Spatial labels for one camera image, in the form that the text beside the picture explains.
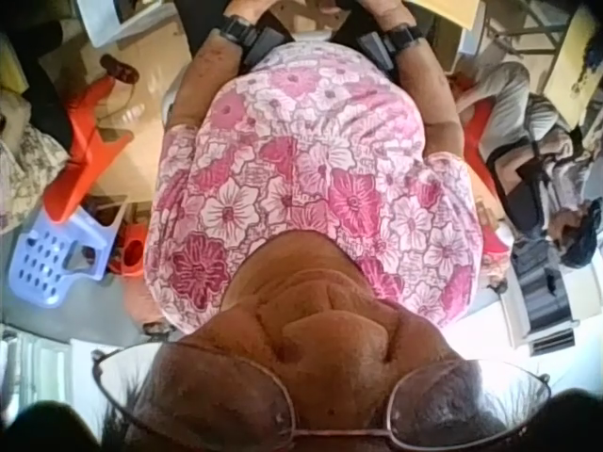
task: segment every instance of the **floral pattern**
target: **floral pattern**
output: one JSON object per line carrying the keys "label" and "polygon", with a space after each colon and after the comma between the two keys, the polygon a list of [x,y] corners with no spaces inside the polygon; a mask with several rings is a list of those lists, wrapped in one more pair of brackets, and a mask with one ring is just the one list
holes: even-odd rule
{"label": "floral pattern", "polygon": [[328,235],[375,296],[444,326],[477,287],[482,237],[464,162],[423,159],[415,103],[336,44],[273,50],[226,84],[201,128],[166,133],[145,277],[198,329],[245,258],[291,230]]}

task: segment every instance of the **elderly woman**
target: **elderly woman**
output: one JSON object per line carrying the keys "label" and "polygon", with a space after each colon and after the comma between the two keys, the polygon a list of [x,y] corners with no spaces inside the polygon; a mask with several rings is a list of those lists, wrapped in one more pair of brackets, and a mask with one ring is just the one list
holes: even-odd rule
{"label": "elderly woman", "polygon": [[[184,332],[293,288],[327,299],[368,290],[448,324],[475,292],[482,239],[432,49],[399,0],[366,0],[374,22],[355,10],[351,24],[412,36],[394,55],[399,86],[332,42],[281,45],[239,75],[243,50],[220,25],[257,24],[273,3],[176,2],[191,50],[203,45],[159,164],[145,260],[156,301]],[[344,24],[334,40],[362,28]]]}

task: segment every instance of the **neck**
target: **neck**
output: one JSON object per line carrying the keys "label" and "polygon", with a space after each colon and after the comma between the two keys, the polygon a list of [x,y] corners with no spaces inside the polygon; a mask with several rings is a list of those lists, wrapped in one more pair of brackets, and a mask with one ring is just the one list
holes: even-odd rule
{"label": "neck", "polygon": [[243,263],[224,294],[222,309],[249,296],[270,299],[287,287],[318,279],[372,293],[362,271],[329,238],[296,231],[271,239]]}

